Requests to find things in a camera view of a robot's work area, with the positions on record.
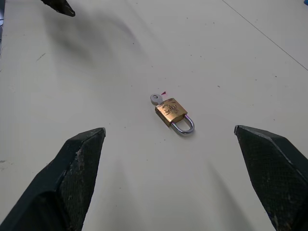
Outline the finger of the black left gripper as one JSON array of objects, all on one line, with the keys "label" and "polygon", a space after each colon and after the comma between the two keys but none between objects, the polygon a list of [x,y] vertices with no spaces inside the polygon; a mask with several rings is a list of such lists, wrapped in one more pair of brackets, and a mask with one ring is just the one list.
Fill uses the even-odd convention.
[{"label": "finger of the black left gripper", "polygon": [[41,0],[44,4],[48,5],[58,13],[74,17],[75,11],[71,8],[66,0]]}]

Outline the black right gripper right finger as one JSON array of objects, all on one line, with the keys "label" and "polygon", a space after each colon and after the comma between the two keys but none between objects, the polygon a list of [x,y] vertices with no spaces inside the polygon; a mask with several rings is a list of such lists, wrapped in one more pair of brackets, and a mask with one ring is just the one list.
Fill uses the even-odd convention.
[{"label": "black right gripper right finger", "polygon": [[277,231],[308,229],[308,160],[285,137],[237,125],[234,129],[251,184]]}]

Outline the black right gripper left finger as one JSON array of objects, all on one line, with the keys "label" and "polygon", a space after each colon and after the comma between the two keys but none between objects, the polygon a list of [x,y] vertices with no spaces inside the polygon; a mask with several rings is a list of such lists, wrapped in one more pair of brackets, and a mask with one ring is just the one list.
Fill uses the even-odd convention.
[{"label": "black right gripper left finger", "polygon": [[105,128],[68,139],[31,181],[0,225],[2,231],[80,231],[88,212]]}]

